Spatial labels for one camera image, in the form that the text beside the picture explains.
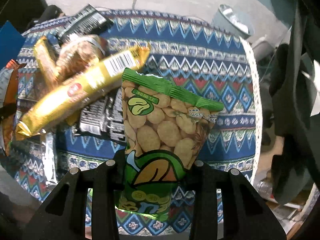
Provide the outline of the black snack bag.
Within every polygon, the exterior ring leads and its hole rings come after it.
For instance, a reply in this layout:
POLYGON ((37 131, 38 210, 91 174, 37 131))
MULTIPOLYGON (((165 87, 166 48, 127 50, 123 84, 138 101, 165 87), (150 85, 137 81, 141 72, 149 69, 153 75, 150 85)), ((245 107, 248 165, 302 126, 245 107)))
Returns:
POLYGON ((74 136, 90 136, 126 145, 121 88, 86 106, 72 126, 74 136))
POLYGON ((78 36, 99 35, 110 29, 112 25, 112 20, 88 4, 71 17, 64 28, 57 33, 56 37, 60 44, 63 44, 70 41, 73 34, 78 36))

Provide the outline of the green bean snack bag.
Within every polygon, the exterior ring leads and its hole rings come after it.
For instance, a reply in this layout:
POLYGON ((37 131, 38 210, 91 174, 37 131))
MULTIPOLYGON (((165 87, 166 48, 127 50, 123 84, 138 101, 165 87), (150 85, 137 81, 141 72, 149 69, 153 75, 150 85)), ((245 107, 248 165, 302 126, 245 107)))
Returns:
POLYGON ((162 217, 223 104, 169 80, 126 69, 122 75, 125 149, 121 210, 162 217))

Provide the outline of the yellow long snack pack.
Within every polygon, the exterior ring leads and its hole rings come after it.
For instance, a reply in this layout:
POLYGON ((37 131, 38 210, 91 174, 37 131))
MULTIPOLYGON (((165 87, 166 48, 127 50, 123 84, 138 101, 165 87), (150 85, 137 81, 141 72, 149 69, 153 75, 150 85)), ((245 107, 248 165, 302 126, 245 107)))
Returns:
POLYGON ((15 135, 24 140, 46 133, 74 112, 119 86, 125 69, 140 70, 151 52, 151 44, 136 45, 112 54, 49 92, 18 122, 15 135))

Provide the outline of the long gold biscuit pack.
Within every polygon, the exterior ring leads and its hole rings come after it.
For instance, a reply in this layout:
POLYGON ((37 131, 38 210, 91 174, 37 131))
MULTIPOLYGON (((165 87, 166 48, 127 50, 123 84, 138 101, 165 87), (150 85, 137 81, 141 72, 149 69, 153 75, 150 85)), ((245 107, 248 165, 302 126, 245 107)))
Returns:
POLYGON ((55 50, 45 36, 41 37, 36 42, 34 46, 34 55, 48 90, 54 90, 59 85, 56 69, 57 57, 55 50))

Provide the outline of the orange striped snack bag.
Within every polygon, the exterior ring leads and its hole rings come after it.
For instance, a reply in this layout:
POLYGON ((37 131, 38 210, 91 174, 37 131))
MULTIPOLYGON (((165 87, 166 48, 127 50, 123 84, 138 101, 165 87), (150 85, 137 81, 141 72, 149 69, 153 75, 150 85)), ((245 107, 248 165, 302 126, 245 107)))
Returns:
POLYGON ((108 42, 98 35, 71 35, 65 43, 55 64, 56 78, 65 81, 98 63, 108 54, 108 42))

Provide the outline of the silver foil snack bag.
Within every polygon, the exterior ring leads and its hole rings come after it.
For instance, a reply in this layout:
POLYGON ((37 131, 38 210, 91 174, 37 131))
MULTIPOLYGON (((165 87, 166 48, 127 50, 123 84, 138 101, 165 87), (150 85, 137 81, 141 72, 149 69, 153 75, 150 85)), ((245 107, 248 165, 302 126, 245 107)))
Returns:
POLYGON ((56 136, 53 132, 49 132, 41 136, 41 152, 44 176, 46 177, 46 186, 52 189, 58 184, 56 167, 56 136))

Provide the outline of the black office chair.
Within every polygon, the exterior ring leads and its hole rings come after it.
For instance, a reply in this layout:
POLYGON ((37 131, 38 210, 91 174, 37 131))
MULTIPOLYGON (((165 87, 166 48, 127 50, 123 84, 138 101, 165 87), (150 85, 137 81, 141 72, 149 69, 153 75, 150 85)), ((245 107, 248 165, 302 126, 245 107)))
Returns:
POLYGON ((274 131, 284 142, 272 159, 272 194, 286 204, 309 180, 319 185, 319 24, 302 0, 295 0, 290 41, 272 64, 274 131))

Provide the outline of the orange bag white label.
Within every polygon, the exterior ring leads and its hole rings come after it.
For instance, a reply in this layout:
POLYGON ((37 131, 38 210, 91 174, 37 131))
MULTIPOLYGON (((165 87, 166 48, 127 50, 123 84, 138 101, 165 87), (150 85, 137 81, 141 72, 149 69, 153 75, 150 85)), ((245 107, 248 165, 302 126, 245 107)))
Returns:
POLYGON ((11 59, 1 69, 1 151, 9 155, 9 144, 12 140, 14 117, 17 111, 18 70, 25 63, 19 64, 11 59))

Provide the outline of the blue cardboard box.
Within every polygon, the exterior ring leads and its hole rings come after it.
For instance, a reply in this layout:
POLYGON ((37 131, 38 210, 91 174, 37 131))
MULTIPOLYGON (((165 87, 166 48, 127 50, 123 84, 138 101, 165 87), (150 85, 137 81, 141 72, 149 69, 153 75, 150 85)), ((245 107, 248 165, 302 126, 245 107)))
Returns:
POLYGON ((10 60, 17 59, 25 38, 6 21, 0 31, 0 69, 3 69, 10 60))

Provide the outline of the pale blue waste bin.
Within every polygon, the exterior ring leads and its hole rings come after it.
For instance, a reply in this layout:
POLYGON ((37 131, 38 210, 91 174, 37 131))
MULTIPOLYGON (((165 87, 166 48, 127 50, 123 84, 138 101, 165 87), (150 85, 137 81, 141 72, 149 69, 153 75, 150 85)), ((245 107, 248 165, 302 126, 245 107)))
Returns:
POLYGON ((250 17, 227 4, 219 5, 213 17, 212 25, 235 36, 241 36, 244 40, 255 33, 250 17))

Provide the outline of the black speaker on box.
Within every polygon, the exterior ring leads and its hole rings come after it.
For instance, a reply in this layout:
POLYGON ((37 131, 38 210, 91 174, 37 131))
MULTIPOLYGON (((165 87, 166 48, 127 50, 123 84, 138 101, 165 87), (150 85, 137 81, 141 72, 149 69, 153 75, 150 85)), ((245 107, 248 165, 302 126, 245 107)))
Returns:
POLYGON ((49 5, 44 10, 43 14, 39 18, 33 18, 27 25, 27 29, 32 28, 36 24, 40 24, 42 22, 60 18, 64 16, 65 13, 56 5, 49 5))

